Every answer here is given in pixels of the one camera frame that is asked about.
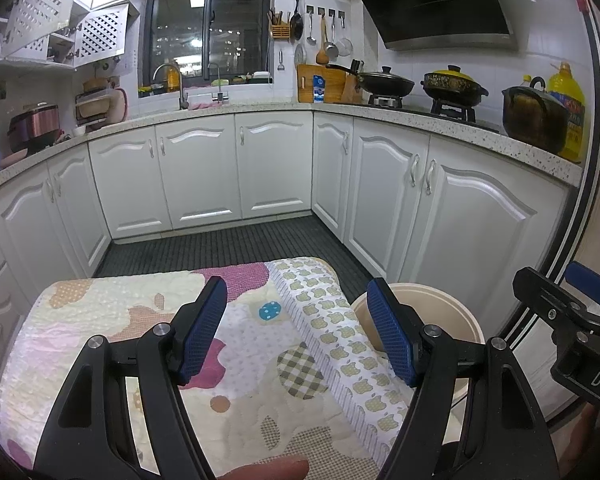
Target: floor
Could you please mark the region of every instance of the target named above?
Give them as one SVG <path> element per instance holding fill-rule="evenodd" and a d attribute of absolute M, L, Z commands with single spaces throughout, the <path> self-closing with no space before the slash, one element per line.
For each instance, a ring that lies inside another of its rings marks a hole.
<path fill-rule="evenodd" d="M 336 271 L 349 303 L 366 291 L 371 279 L 366 269 L 316 216 L 133 244 L 112 244 L 96 277 L 197 270 L 296 256 L 316 256 L 327 261 Z"/>

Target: cooking oil bottle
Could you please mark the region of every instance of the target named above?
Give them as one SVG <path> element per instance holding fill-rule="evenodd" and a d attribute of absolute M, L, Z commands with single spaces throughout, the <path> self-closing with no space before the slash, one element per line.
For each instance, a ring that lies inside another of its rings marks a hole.
<path fill-rule="evenodd" d="M 549 78 L 546 89 L 569 110 L 567 140 L 558 155 L 571 162 L 579 162 L 584 136 L 585 102 L 580 85 L 571 75 L 569 63 L 564 61 L 560 63 L 559 72 Z"/>
<path fill-rule="evenodd" d="M 179 92 L 180 91 L 180 77 L 178 76 L 178 71 L 174 69 L 173 66 L 165 67 L 167 71 L 167 92 Z"/>

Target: countertop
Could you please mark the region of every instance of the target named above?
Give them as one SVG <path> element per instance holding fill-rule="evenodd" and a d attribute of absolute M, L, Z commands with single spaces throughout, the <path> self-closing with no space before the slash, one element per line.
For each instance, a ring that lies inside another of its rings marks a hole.
<path fill-rule="evenodd" d="M 144 126 L 152 126 L 154 124 L 169 123 L 171 121 L 180 121 L 185 119 L 193 119 L 196 117 L 209 117 L 221 114 L 239 114 L 245 112 L 273 112 L 286 110 L 312 110 L 315 112 L 329 112 L 335 114 L 348 115 L 364 119 L 372 119 L 384 121 L 391 124 L 399 124 L 408 126 L 418 130 L 424 130 L 440 136 L 449 137 L 452 139 L 462 140 L 480 146 L 495 153 L 517 160 L 531 168 L 535 168 L 542 173 L 556 178 L 569 184 L 573 187 L 580 185 L 582 177 L 582 168 L 560 156 L 553 155 L 549 152 L 520 142 L 519 140 L 510 139 L 509 137 L 490 132 L 472 126 L 470 124 L 457 123 L 455 121 L 447 121 L 437 117 L 419 115 L 405 111 L 385 110 L 382 108 L 366 108 L 355 105 L 339 105 L 339 104 L 306 104 L 306 103 L 264 103 L 264 104 L 243 104 L 243 105 L 223 105 L 220 107 L 205 108 L 203 110 L 180 110 L 175 112 L 166 112 L 155 114 L 146 117 L 140 117 L 125 121 L 119 124 L 105 126 L 96 132 L 75 137 L 71 140 L 62 142 L 56 146 L 51 146 L 42 152 L 28 156 L 24 160 L 13 164 L 12 166 L 0 171 L 0 186 L 32 168 L 33 166 L 44 162 L 48 158 L 59 153 L 65 152 L 74 146 L 88 142 L 90 140 L 99 139 L 112 134 L 126 132 L 135 128 Z"/>

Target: mattress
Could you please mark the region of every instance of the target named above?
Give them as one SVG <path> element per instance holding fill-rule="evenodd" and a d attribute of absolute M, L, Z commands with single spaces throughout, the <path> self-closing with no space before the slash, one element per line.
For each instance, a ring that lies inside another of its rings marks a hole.
<path fill-rule="evenodd" d="M 0 382 L 0 444 L 32 467 L 56 395 L 85 341 L 141 336 L 211 276 L 228 304 L 202 370 L 181 395 L 216 476 L 304 454 L 310 480 L 372 480 L 413 395 L 371 346 L 322 260 L 59 282 L 38 298 Z M 158 472 L 136 378 L 126 389 L 141 466 Z M 445 440 L 457 440 L 450 417 Z"/>

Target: gas stove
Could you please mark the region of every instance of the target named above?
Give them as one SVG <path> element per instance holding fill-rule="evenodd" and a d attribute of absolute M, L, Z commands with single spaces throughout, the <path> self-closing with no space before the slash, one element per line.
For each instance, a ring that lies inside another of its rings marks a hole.
<path fill-rule="evenodd" d="M 473 108 L 459 107 L 454 103 L 449 103 L 442 100 L 436 100 L 431 107 L 430 112 L 423 112 L 422 110 L 415 110 L 410 108 L 404 108 L 402 106 L 402 99 L 397 96 L 382 96 L 372 95 L 369 98 L 368 104 L 352 104 L 352 103 L 341 103 L 349 106 L 363 106 L 365 108 L 381 108 L 382 110 L 393 110 L 395 112 L 406 112 L 408 114 L 416 114 L 425 117 L 437 117 L 444 119 L 445 121 L 451 121 L 459 124 L 470 124 L 500 134 L 500 132 L 491 126 L 485 125 L 483 122 L 478 122 L 475 119 L 475 110 Z"/>

